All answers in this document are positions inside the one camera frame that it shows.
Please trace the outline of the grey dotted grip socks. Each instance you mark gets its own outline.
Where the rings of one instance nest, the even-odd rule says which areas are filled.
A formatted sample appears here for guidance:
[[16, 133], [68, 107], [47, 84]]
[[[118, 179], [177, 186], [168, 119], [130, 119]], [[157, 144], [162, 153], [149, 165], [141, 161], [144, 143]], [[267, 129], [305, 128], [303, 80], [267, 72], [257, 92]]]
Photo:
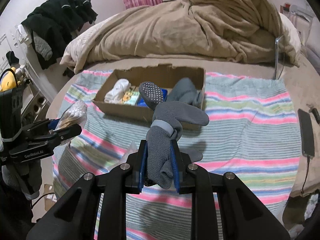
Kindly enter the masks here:
[[[139, 93], [143, 88], [159, 88], [152, 82], [139, 85]], [[169, 189], [173, 181], [171, 165], [171, 140], [178, 141], [182, 136], [182, 123], [206, 126], [209, 117], [205, 111], [179, 101], [164, 101], [157, 105], [148, 103], [153, 110], [152, 124], [146, 134], [148, 144], [148, 158], [144, 185], [158, 185]]]

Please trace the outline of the white quilted duvet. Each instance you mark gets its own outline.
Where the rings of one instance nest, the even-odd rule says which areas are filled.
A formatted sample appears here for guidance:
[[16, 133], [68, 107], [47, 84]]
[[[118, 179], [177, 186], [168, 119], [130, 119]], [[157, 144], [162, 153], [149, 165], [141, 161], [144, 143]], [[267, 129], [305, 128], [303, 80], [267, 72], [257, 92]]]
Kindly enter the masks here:
[[65, 52], [63, 54], [63, 57], [61, 58], [60, 65], [64, 65], [72, 70], [74, 74], [78, 74], [82, 70], [82, 68], [77, 69], [76, 63], [86, 43], [105, 23], [112, 20], [117, 15], [118, 14], [115, 14], [102, 22], [90, 26], [86, 31], [73, 39], [65, 48]]

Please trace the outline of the yellow plush toy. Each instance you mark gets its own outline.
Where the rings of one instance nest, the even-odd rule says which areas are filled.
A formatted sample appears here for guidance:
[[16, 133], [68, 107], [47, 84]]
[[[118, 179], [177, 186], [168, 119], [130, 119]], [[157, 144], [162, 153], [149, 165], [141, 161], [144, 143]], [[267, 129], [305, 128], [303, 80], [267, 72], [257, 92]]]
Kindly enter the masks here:
[[1, 92], [17, 87], [18, 81], [16, 80], [16, 68], [11, 67], [10, 70], [6, 69], [1, 74]]

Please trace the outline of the black clothes pile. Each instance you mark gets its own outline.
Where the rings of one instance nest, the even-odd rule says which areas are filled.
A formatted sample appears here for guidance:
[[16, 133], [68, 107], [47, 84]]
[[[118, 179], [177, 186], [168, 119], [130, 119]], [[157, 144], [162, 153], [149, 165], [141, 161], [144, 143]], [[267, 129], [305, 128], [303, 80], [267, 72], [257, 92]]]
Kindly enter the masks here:
[[84, 24], [95, 22], [97, 16], [91, 0], [47, 0], [36, 7], [21, 25], [31, 34], [34, 50], [33, 32], [50, 45], [53, 55], [48, 61], [36, 52], [39, 64], [45, 70], [63, 56], [66, 46], [73, 39], [72, 34], [80, 31]]

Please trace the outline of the white socks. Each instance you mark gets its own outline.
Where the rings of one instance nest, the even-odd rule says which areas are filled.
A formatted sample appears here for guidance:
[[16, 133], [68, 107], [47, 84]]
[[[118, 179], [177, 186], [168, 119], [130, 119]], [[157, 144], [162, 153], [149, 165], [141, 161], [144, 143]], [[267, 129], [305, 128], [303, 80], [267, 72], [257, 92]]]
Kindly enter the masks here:
[[125, 92], [130, 88], [131, 83], [127, 79], [119, 79], [114, 87], [106, 93], [105, 103], [121, 104]]

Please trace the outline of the grey-blue socks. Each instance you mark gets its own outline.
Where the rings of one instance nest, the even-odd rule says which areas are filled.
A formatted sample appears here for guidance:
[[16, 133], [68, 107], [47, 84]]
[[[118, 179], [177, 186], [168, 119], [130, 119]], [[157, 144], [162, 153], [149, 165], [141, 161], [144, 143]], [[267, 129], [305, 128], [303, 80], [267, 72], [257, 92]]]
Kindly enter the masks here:
[[197, 90], [191, 79], [180, 79], [167, 96], [167, 102], [179, 101], [195, 107], [201, 106], [202, 94]]

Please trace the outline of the dark tablet leaning upright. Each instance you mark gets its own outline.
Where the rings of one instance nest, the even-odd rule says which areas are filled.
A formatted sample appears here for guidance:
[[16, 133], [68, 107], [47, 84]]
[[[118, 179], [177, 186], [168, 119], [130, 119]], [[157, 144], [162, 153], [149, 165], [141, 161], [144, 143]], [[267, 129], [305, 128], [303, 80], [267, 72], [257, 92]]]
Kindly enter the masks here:
[[282, 51], [280, 45], [285, 41], [284, 35], [275, 39], [275, 61], [273, 79], [279, 80], [285, 66], [285, 53]]

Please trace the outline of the open cardboard box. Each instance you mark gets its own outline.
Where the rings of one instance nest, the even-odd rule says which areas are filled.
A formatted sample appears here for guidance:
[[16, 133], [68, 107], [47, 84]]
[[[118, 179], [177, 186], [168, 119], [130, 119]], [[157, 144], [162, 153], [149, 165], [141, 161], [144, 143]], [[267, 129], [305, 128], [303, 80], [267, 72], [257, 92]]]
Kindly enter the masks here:
[[107, 115], [150, 124], [161, 102], [178, 101], [203, 109], [205, 74], [200, 67], [170, 64], [116, 69], [93, 103]]

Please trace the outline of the cotton swabs bag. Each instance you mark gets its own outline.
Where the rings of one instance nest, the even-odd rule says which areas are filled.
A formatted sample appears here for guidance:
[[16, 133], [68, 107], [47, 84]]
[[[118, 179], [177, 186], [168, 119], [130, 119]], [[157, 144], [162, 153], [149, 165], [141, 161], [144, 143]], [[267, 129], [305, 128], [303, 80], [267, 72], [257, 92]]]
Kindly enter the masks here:
[[[81, 128], [83, 129], [86, 124], [86, 121], [87, 121], [87, 105], [83, 101], [79, 100], [76, 103], [72, 104], [68, 109], [66, 109], [63, 112], [56, 130], [66, 128], [74, 124], [80, 125]], [[60, 145], [65, 145], [70, 141], [71, 140], [62, 142]]]

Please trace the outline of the striped pastel towel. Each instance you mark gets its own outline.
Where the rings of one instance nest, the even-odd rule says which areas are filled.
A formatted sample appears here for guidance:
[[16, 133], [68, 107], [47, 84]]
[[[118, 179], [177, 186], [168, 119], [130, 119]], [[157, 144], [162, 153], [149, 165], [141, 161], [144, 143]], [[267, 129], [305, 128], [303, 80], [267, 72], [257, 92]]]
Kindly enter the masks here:
[[[86, 70], [71, 85], [60, 108], [87, 105], [82, 133], [53, 156], [53, 187], [61, 197], [84, 173], [107, 173], [147, 124], [105, 115], [94, 103], [110, 72]], [[301, 138], [290, 95], [282, 80], [206, 74], [204, 109], [210, 118], [198, 131], [184, 130], [178, 145], [202, 153], [207, 171], [233, 172], [277, 218], [281, 218], [298, 170]], [[191, 196], [171, 187], [145, 187], [126, 199], [128, 239], [189, 239]]]

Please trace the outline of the grey sock hanging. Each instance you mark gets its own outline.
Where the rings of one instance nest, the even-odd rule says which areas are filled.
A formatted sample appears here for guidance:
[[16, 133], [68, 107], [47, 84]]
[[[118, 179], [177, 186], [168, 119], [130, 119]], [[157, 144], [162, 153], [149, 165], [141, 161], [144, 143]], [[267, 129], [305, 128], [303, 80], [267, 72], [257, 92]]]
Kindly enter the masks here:
[[33, 32], [33, 38], [36, 52], [39, 53], [45, 61], [48, 61], [53, 55], [50, 45], [35, 32]]

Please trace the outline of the cartoon printed tissue pack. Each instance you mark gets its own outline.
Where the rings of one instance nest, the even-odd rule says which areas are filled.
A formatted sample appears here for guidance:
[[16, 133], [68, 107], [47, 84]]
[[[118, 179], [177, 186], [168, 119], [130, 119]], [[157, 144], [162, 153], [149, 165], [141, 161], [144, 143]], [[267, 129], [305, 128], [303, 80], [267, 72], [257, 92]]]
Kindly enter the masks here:
[[139, 89], [137, 86], [131, 86], [124, 94], [122, 98], [122, 104], [136, 105], [140, 98]]

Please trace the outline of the blue tissue pack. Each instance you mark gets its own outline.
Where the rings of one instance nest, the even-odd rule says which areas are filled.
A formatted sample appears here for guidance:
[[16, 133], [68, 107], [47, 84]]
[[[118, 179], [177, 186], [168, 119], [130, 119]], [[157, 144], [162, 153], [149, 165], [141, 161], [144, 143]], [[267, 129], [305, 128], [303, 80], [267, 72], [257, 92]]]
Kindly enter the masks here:
[[154, 103], [155, 105], [164, 102], [166, 100], [167, 90], [161, 88], [143, 88], [142, 93], [140, 94], [140, 98], [137, 102], [137, 106], [140, 107], [148, 107], [145, 99], [148, 103]]

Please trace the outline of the beige fleece blanket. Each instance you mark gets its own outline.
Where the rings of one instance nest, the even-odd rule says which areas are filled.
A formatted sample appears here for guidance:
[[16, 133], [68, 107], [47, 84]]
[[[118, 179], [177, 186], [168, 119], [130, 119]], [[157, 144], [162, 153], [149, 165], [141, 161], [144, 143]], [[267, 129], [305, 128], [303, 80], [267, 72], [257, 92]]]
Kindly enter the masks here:
[[76, 68], [126, 57], [183, 57], [257, 64], [283, 35], [271, 0], [180, 0], [127, 9], [86, 43]]

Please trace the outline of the white floral pillow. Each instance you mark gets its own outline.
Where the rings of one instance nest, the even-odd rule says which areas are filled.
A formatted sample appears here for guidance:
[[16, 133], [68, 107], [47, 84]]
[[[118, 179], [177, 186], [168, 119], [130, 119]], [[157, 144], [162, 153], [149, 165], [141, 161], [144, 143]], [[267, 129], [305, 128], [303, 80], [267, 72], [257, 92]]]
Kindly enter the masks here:
[[284, 14], [280, 13], [279, 15], [283, 26], [283, 37], [280, 42], [280, 48], [287, 55], [292, 65], [299, 66], [302, 48], [299, 33], [293, 23]]

